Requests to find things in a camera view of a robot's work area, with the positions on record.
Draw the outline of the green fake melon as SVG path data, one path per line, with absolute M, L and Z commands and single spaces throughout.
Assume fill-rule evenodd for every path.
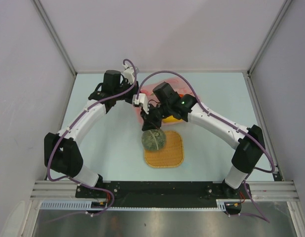
M 147 130 L 143 132 L 141 141 L 145 150 L 159 151 L 166 144 L 166 134 L 161 129 Z

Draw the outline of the woven bamboo tray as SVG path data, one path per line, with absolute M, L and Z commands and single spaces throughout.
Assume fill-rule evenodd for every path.
M 166 144 L 159 151 L 144 151 L 145 162 L 153 168 L 174 168 L 184 161 L 184 144 L 176 131 L 165 131 Z

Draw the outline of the yellow fake mango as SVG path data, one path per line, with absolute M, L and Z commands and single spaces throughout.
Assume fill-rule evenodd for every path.
M 162 120 L 162 123 L 164 123 L 164 124 L 175 124 L 175 123 L 179 123 L 179 122 L 182 122 L 182 121 L 183 121 L 182 119 L 176 119 L 173 116 L 169 116 L 167 118 L 164 118 Z

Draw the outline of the pink plastic bag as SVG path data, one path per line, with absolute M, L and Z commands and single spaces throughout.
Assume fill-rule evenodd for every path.
M 157 99 L 157 97 L 154 95 L 153 93 L 153 89 L 155 87 L 157 87 L 159 84 L 161 84 L 162 82 L 166 82 L 169 83 L 171 85 L 171 87 L 174 89 L 174 91 L 181 93 L 181 94 L 190 94 L 192 96 L 194 96 L 192 90 L 190 89 L 190 87 L 179 77 L 172 77 L 172 78 L 167 78 L 164 80 L 160 80 L 157 83 L 153 83 L 153 84 L 144 84 L 143 87 L 141 88 L 140 92 L 146 94 L 148 100 L 152 102 L 153 105 L 156 105 L 157 102 L 159 102 L 159 100 Z M 134 108 L 135 114 L 137 115 L 137 120 L 139 122 L 140 125 L 143 124 L 143 119 L 140 116 L 140 108 Z

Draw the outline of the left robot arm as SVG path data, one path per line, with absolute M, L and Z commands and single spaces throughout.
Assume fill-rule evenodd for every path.
M 136 76 L 136 69 L 132 67 L 127 67 L 123 72 L 107 70 L 80 114 L 67 127 L 45 136 L 44 164 L 48 171 L 53 170 L 86 185 L 86 191 L 92 197 L 99 197 L 103 193 L 103 178 L 84 165 L 79 145 L 117 101 L 132 102 L 138 90 Z

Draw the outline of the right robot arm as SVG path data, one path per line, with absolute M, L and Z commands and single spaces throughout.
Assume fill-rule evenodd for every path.
M 163 119 L 173 116 L 175 119 L 198 125 L 218 136 L 234 150 L 232 166 L 223 181 L 222 192 L 228 198 L 234 198 L 240 192 L 240 185 L 253 171 L 265 150 L 265 142 L 260 127 L 245 127 L 212 112 L 196 96 L 180 95 L 172 86 L 163 82 L 153 89 L 158 102 L 149 103 L 147 95 L 138 93 L 133 103 L 141 107 L 144 121 L 142 130 L 160 128 Z

